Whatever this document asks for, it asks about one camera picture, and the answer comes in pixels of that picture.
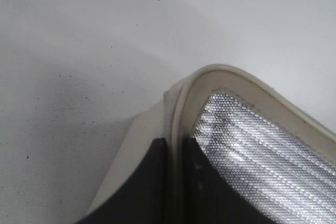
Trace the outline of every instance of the clear reflector lens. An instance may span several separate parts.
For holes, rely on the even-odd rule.
[[[198,144],[248,202],[278,223],[336,223],[336,168],[224,93],[196,127]]]

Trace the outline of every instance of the white surface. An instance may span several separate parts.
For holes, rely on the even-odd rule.
[[[335,0],[0,0],[0,222],[83,216],[127,119],[206,64],[335,132],[335,41]]]

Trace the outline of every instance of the white wall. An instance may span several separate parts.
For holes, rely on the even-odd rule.
[[[0,222],[80,218],[129,118],[210,63],[336,132],[335,39],[335,0],[0,0]]]

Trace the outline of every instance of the textured reflector surface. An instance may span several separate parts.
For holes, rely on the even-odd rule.
[[[230,95],[210,98],[194,137],[221,177],[275,222],[336,223],[336,168]]]

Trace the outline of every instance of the beige plastic housing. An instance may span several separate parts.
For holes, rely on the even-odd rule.
[[[279,125],[312,150],[336,165],[336,136],[252,75],[227,65],[210,65],[175,84],[164,103],[138,116],[125,137],[89,212],[108,199],[132,174],[151,141],[164,137],[169,144],[169,191],[172,222],[183,211],[180,170],[181,142],[194,134],[203,106],[223,91],[254,108],[259,115]]]

